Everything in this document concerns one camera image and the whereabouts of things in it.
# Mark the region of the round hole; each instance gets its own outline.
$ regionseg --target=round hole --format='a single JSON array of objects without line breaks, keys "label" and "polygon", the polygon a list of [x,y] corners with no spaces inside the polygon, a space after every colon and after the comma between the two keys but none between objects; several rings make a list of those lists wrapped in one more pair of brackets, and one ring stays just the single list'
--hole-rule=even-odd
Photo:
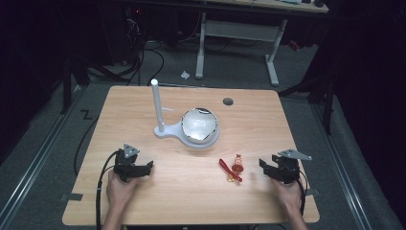
[{"label": "round hole", "polygon": [[225,99],[223,99],[223,103],[225,105],[233,105],[234,101],[231,98],[225,98]]}]

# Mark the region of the desk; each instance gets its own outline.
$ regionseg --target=desk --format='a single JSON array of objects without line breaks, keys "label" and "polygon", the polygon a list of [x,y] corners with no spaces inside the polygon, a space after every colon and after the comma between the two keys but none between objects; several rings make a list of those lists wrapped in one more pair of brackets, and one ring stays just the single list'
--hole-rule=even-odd
[{"label": "desk", "polygon": [[[322,12],[327,13],[326,5],[321,8],[316,7],[313,2],[310,4],[289,4],[275,0],[207,0],[208,2],[226,3],[231,5],[241,5],[245,7],[271,8],[284,11],[299,12]],[[278,76],[274,66],[274,58],[281,43],[287,19],[281,20],[280,26],[250,25],[245,23],[224,22],[216,20],[206,20],[206,13],[202,13],[200,26],[200,46],[197,55],[196,73],[197,79],[203,78],[204,72],[204,42],[206,35],[224,36],[240,39],[251,39],[272,42],[273,46],[269,55],[265,56],[265,63],[268,68],[269,79],[273,86],[279,86]]]},{"label": "desk", "polygon": [[[123,143],[139,149],[136,164],[153,160],[151,175],[142,177],[123,224],[245,224],[284,222],[274,188],[262,173],[259,158],[273,164],[271,154],[295,149],[278,94],[270,90],[161,87],[166,124],[177,123],[194,107],[210,109],[220,135],[207,149],[191,149],[174,138],[158,139],[152,88],[113,86],[104,103],[89,148],[63,215],[67,225],[94,225],[97,181],[107,157]],[[225,105],[224,98],[234,100]],[[241,183],[228,182],[219,166],[231,166],[241,154]],[[101,221],[108,201],[107,176],[101,191]],[[304,219],[315,222],[319,213],[313,196],[306,198]]]}]

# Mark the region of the white desk leg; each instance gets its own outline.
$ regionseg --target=white desk leg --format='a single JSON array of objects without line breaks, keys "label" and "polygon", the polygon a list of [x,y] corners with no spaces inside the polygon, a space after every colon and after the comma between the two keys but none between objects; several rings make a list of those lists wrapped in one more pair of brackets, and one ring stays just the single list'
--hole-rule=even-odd
[{"label": "white desk leg", "polygon": [[281,39],[283,36],[284,28],[286,27],[286,23],[287,23],[287,19],[284,19],[281,23],[281,26],[278,29],[277,37],[275,39],[274,47],[272,48],[271,54],[265,56],[266,66],[268,67],[269,78],[271,79],[271,84],[273,86],[279,85],[277,72],[275,71],[275,66],[274,66],[274,57],[275,57],[275,54],[277,53],[278,47],[281,43]]},{"label": "white desk leg", "polygon": [[196,75],[195,75],[197,79],[203,78],[205,33],[206,33],[206,13],[202,12],[202,23],[200,28],[200,47],[199,53],[197,54]]}]

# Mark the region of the red object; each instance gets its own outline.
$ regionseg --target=red object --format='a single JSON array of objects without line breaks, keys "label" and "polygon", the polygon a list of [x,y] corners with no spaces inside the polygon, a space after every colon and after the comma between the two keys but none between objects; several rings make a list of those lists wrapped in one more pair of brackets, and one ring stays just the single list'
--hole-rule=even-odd
[{"label": "red object", "polygon": [[231,167],[231,169],[237,173],[241,173],[244,171],[244,167],[242,167],[242,160],[241,160],[240,154],[237,154],[235,164],[234,164],[234,166]]},{"label": "red object", "polygon": [[228,166],[226,165],[226,163],[225,163],[222,159],[220,159],[220,160],[218,161],[218,163],[220,163],[220,166],[221,166],[225,171],[227,171],[227,173],[229,173],[230,175],[232,175],[234,179],[238,180],[239,182],[242,182],[241,177],[239,177],[235,172],[231,171],[231,170],[228,168]]},{"label": "red object", "polygon": [[289,41],[289,46],[292,48],[294,51],[298,51],[301,49],[301,47],[296,43],[295,41],[291,40]]}]

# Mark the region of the human hand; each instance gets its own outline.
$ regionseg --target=human hand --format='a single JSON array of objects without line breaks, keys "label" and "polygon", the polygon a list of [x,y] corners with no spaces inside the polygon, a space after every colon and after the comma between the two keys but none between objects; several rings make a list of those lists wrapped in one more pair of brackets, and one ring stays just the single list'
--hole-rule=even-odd
[{"label": "human hand", "polygon": [[138,178],[123,182],[120,176],[113,171],[108,172],[107,196],[110,209],[123,210],[134,194]]},{"label": "human hand", "polygon": [[308,230],[301,213],[302,190],[299,184],[294,181],[290,184],[283,184],[272,179],[278,193],[278,201],[282,206],[292,230]]},{"label": "human hand", "polygon": [[302,204],[302,191],[299,184],[294,181],[290,184],[271,178],[277,190],[278,201],[283,210],[289,214],[292,211],[300,211]]}]

